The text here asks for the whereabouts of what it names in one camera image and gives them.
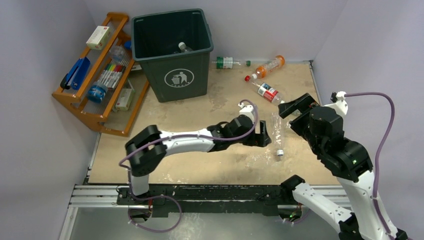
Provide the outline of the dark green label bottle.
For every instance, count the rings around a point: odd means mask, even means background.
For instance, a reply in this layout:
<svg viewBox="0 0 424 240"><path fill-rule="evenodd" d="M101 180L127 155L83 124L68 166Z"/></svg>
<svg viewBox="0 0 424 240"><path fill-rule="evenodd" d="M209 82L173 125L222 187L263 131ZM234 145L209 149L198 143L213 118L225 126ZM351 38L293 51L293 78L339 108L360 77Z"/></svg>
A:
<svg viewBox="0 0 424 240"><path fill-rule="evenodd" d="M192 51L193 49L191 47L187 46L184 42L180 42L178 44L178 50L174 51L173 54L188 53Z"/></svg>

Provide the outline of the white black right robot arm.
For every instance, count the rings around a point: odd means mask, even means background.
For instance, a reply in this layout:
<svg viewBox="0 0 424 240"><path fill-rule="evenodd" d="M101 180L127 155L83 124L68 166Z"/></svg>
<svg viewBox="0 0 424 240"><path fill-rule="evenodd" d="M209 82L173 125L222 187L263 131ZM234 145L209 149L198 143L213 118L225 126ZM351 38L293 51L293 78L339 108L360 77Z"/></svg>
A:
<svg viewBox="0 0 424 240"><path fill-rule="evenodd" d="M280 103L278 114L286 118L299 111L299 116L290 121L290 128L336 177L350 209L318 193L298 175L281 183L280 196L288 204L297 202L312 210L332 226L341 240L406 240L407 233L390 220L378 193L378 162L371 160L362 144L345 137L347 96L344 91L335 92L330 104L320 105L306 93Z"/></svg>

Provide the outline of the crushed clear unlabelled bottle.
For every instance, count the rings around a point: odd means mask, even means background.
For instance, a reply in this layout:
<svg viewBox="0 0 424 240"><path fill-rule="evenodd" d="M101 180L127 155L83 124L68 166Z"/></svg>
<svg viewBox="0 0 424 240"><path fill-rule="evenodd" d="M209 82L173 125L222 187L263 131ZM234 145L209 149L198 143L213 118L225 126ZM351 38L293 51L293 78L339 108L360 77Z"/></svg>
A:
<svg viewBox="0 0 424 240"><path fill-rule="evenodd" d="M283 119L278 113L271 114L272 122L272 143L277 157L282 158L285 155L285 125Z"/></svg>

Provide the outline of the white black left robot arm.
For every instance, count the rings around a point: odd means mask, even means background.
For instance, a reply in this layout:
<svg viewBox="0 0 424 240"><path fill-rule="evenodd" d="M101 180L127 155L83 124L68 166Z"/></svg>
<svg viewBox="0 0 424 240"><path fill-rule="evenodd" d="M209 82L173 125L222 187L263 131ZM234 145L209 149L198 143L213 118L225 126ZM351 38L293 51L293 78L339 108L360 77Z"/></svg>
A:
<svg viewBox="0 0 424 240"><path fill-rule="evenodd" d="M130 199L138 205L148 201L149 175L165 157L219 152L234 144L261 148L269 145L272 140L266 121L259 121L258 133L255 128L256 121L245 114L192 132L168 132L159 130L156 125L147 126L124 146L129 161Z"/></svg>

